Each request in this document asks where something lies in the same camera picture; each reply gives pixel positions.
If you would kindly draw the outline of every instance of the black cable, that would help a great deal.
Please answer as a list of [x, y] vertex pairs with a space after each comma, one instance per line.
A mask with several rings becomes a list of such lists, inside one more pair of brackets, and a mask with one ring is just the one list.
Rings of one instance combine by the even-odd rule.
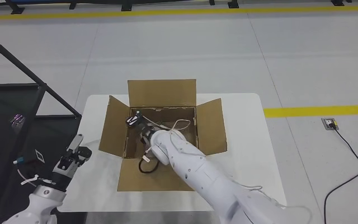
[[357, 158], [357, 160], [358, 160], [358, 156], [357, 156], [357, 154], [353, 151], [353, 149], [352, 149], [352, 147], [351, 147], [351, 145], [345, 140], [345, 138], [343, 138], [342, 136], [341, 136], [341, 134], [337, 131], [337, 128], [333, 128], [336, 132], [337, 132], [337, 134], [343, 139], [343, 141], [345, 141], [346, 143], [347, 143], [347, 145], [349, 146], [349, 149], [352, 151], [352, 153], [354, 154], [354, 156]]
[[[347, 145], [349, 146], [349, 149], [352, 151], [352, 153], [354, 154], [354, 156], [358, 159], [357, 154], [353, 151], [351, 145], [343, 138], [343, 136], [341, 136], [341, 134], [337, 131], [337, 127], [335, 124], [331, 123], [329, 124], [329, 126], [331, 128], [333, 128], [337, 134], [347, 143]], [[323, 216], [324, 216], [324, 224], [327, 224], [327, 217], [326, 217], [326, 205], [327, 205], [327, 199], [329, 197], [329, 195], [331, 195], [335, 190], [337, 190], [338, 188], [344, 186], [345, 184], [348, 184], [349, 182], [351, 182], [352, 180], [358, 178], [358, 175], [355, 175], [354, 177], [350, 178], [349, 180], [347, 180], [346, 182], [344, 182], [343, 184], [337, 186], [336, 188], [334, 188], [333, 190], [331, 190], [325, 197], [324, 199], [324, 206], [323, 206]]]
[[338, 187], [334, 188], [333, 190], [331, 190], [326, 198], [324, 199], [324, 207], [323, 207], [323, 215], [324, 215], [324, 224], [327, 224], [327, 220], [326, 220], [326, 203], [327, 203], [327, 199], [329, 197], [330, 194], [332, 194], [335, 190], [337, 190], [338, 188], [340, 188], [341, 186], [344, 186], [345, 184], [348, 184], [349, 182], [351, 182], [352, 180], [356, 179], [358, 177], [358, 175], [355, 175], [353, 178], [350, 178], [349, 180], [347, 180], [346, 182], [344, 182], [343, 184], [339, 185]]
[[247, 216], [247, 214], [246, 214], [246, 212], [244, 211], [244, 214], [245, 214], [245, 216], [247, 217], [247, 219], [250, 221], [250, 223], [252, 223], [253, 224], [253, 222], [251, 221], [251, 219]]
[[159, 166], [159, 161], [157, 161], [157, 164], [156, 164], [156, 166], [152, 169], [152, 170], [149, 170], [149, 171], [144, 171], [144, 170], [142, 170], [142, 162], [144, 161], [144, 159], [143, 158], [141, 158], [140, 159], [140, 161], [139, 161], [139, 164], [138, 164], [138, 169], [139, 169], [139, 171], [142, 173], [142, 174], [150, 174], [150, 173], [152, 173], [152, 172], [154, 172], [154, 171], [156, 171], [157, 170], [157, 168], [158, 168], [158, 166]]

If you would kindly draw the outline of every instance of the white cable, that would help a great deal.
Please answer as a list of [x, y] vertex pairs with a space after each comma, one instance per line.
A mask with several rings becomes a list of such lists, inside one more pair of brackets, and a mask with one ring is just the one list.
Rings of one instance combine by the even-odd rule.
[[[17, 169], [17, 172], [18, 172], [18, 174], [24, 179], [24, 180], [27, 180], [24, 176], [23, 176], [23, 174], [20, 172], [20, 170], [19, 169]], [[31, 183], [31, 182], [27, 182], [28, 184], [31, 184], [32, 186], [34, 186], [34, 187], [37, 187], [35, 184], [33, 184], [33, 183]]]
[[[169, 128], [169, 127], [167, 127], [167, 126], [165, 126], [165, 125], [163, 125], [163, 124], [160, 124], [160, 125], [157, 124], [156, 122], [150, 120], [150, 119], [147, 118], [146, 116], [143, 116], [143, 117], [144, 117], [147, 121], [149, 121], [149, 122], [155, 124], [156, 126], [158, 126], [158, 127], [160, 127], [160, 128], [164, 128], [164, 129], [166, 129], [166, 130], [184, 130], [184, 129], [186, 129], [187, 127], [189, 127], [189, 125], [190, 125], [190, 123], [191, 123], [189, 120], [179, 119], [179, 120], [177, 120], [177, 121], [174, 123], [174, 125], [173, 125], [172, 128]], [[183, 128], [175, 128], [176, 124], [177, 124], [178, 122], [180, 122], [180, 121], [188, 122], [188, 125], [185, 126], [185, 127], [183, 127]]]
[[268, 200], [270, 200], [270, 201], [272, 201], [272, 202], [275, 202], [275, 204], [276, 204], [277, 206], [280, 206], [281, 208], [303, 208], [303, 209], [305, 209], [305, 210], [308, 212], [308, 214], [309, 214], [309, 219], [308, 219], [308, 221], [307, 221], [307, 224], [310, 224], [310, 223], [311, 223], [312, 218], [313, 218], [313, 213], [312, 213], [312, 211], [311, 211], [308, 207], [306, 207], [306, 206], [284, 206], [283, 204], [280, 204], [278, 201], [276, 201], [276, 199], [271, 198], [270, 196], [268, 196], [268, 195], [267, 195], [265, 192], [263, 192], [262, 190], [253, 189], [253, 191], [254, 191], [254, 190], [260, 192], [260, 193], [263, 194]]
[[[175, 128], [175, 126], [177, 125], [178, 122], [188, 122], [188, 125], [185, 126], [185, 127], [183, 127], [183, 128]], [[179, 119], [179, 120], [177, 120], [177, 121], [174, 123], [174, 125], [173, 125], [173, 127], [172, 127], [171, 130], [184, 130], [184, 129], [186, 129], [187, 127], [189, 127], [190, 123], [191, 123], [191, 122], [190, 122], [189, 120]]]

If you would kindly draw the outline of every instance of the wire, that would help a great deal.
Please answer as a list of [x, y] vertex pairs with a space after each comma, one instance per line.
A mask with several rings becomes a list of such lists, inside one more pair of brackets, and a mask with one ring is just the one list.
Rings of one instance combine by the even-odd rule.
[[[27, 180], [24, 176], [23, 176], [23, 174], [21, 173], [21, 171], [19, 170], [19, 169], [17, 169], [17, 172], [18, 172], [18, 174], [23, 178], [23, 180]], [[31, 184], [32, 186], [34, 186], [34, 187], [37, 187], [35, 184], [33, 184], [33, 183], [31, 183], [31, 182], [27, 182], [28, 184]]]
[[353, 178], [350, 178], [349, 180], [347, 180], [346, 182], [344, 182], [343, 184], [339, 185], [338, 187], [334, 188], [333, 190], [331, 190], [326, 198], [324, 199], [324, 206], [323, 206], [323, 215], [324, 215], [324, 224], [327, 224], [327, 218], [326, 218], [326, 205], [327, 205], [327, 199], [329, 197], [330, 194], [332, 194], [335, 190], [337, 190], [338, 188], [344, 186], [345, 184], [348, 184], [349, 182], [351, 182], [352, 180], [356, 179], [358, 177], [358, 175], [355, 175]]
[[[149, 121], [149, 122], [155, 124], [156, 126], [158, 126], [158, 127], [160, 127], [160, 128], [164, 128], [164, 129], [166, 129], [166, 130], [184, 130], [184, 129], [186, 129], [187, 127], [189, 127], [189, 125], [190, 125], [190, 123], [191, 123], [191, 121], [189, 121], [189, 120], [179, 119], [179, 120], [177, 120], [177, 121], [174, 123], [174, 125], [173, 125], [172, 128], [169, 128], [169, 127], [167, 127], [167, 126], [165, 126], [165, 125], [163, 125], [163, 124], [160, 124], [160, 125], [157, 124], [156, 122], [150, 120], [150, 119], [147, 118], [146, 116], [143, 116], [143, 117], [144, 117], [147, 121]], [[188, 125], [185, 126], [185, 127], [183, 127], [183, 128], [175, 128], [175, 126], [177, 125], [178, 122], [188, 122]]]
[[[345, 141], [349, 147], [349, 149], [351, 150], [351, 152], [354, 154], [354, 156], [358, 159], [357, 154], [354, 152], [354, 150], [352, 149], [351, 145], [345, 140], [345, 138], [343, 138], [343, 136], [341, 136], [341, 134], [337, 131], [337, 126], [335, 125], [335, 123], [331, 123], [329, 124], [329, 126], [331, 128], [333, 128], [337, 134], [343, 139], [343, 141]], [[348, 184], [349, 182], [351, 182], [352, 180], [356, 179], [358, 177], [358, 175], [355, 175], [354, 177], [350, 178], [349, 180], [347, 180], [346, 182], [344, 182], [343, 184], [335, 187], [333, 190], [331, 190], [326, 197], [324, 198], [324, 206], [323, 206], [323, 216], [324, 216], [324, 224], [327, 224], [327, 216], [326, 216], [326, 206], [327, 206], [327, 199], [328, 197], [337, 189], [339, 189], [340, 187]]]
[[343, 138], [343, 136], [341, 136], [341, 134], [337, 131], [337, 128], [333, 128], [333, 129], [334, 129], [334, 130], [337, 132], [337, 134], [343, 139], [343, 141], [345, 141], [345, 142], [347, 143], [349, 149], [352, 151], [352, 153], [354, 154], [354, 156], [355, 156], [355, 157], [357, 158], [357, 160], [358, 160], [358, 156], [357, 156], [357, 154], [353, 151], [351, 145], [345, 140], [345, 138]]
[[309, 214], [309, 218], [308, 218], [308, 221], [307, 221], [307, 224], [310, 224], [312, 222], [312, 218], [313, 218], [313, 213], [312, 211], [306, 207], [306, 206], [284, 206], [283, 204], [280, 204], [278, 201], [276, 201], [275, 198], [271, 198], [270, 196], [268, 196], [265, 192], [263, 192], [261, 189], [251, 189], [250, 191], [257, 191], [257, 192], [260, 192], [261, 194], [263, 194], [268, 200], [270, 201], [273, 201], [275, 202], [275, 204], [281, 208], [303, 208], [305, 209], [308, 214]]
[[251, 221], [251, 219], [247, 216], [247, 214], [246, 214], [245, 211], [244, 211], [244, 214], [245, 214], [246, 218], [250, 221], [250, 223], [254, 224], [254, 223]]
[[152, 170], [144, 171], [144, 170], [142, 170], [142, 162], [143, 162], [143, 161], [144, 161], [144, 159], [142, 158], [142, 159], [139, 161], [139, 164], [138, 164], [139, 171], [140, 171], [142, 174], [151, 174], [152, 172], [156, 171], [157, 168], [159, 167], [159, 161], [157, 161], [156, 166], [155, 166]]

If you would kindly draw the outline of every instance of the yellow floor line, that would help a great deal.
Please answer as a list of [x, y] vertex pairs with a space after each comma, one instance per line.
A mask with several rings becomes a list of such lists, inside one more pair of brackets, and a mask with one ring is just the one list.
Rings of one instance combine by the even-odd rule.
[[288, 116], [334, 116], [357, 115], [358, 105], [351, 106], [312, 106], [307, 108], [266, 108], [266, 118], [284, 118]]
[[162, 16], [162, 15], [199, 15], [199, 14], [234, 14], [234, 13], [299, 13], [299, 12], [334, 12], [358, 11], [358, 6], [343, 7], [292, 7], [292, 8], [217, 8], [199, 10], [150, 10], [132, 12], [76, 12], [71, 13], [41, 13], [21, 15], [0, 15], [0, 20], [28, 20], [48, 18], [100, 18], [100, 17], [127, 17], [127, 16]]

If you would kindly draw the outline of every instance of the cardboard box flap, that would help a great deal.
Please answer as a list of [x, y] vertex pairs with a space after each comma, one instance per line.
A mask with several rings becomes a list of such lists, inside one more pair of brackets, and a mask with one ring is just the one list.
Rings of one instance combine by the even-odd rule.
[[216, 99], [196, 107], [199, 149], [206, 155], [227, 150], [222, 100]]
[[123, 157], [127, 134], [125, 121], [128, 116], [129, 107], [110, 96], [100, 142], [101, 151]]
[[130, 106], [196, 106], [196, 80], [128, 80]]

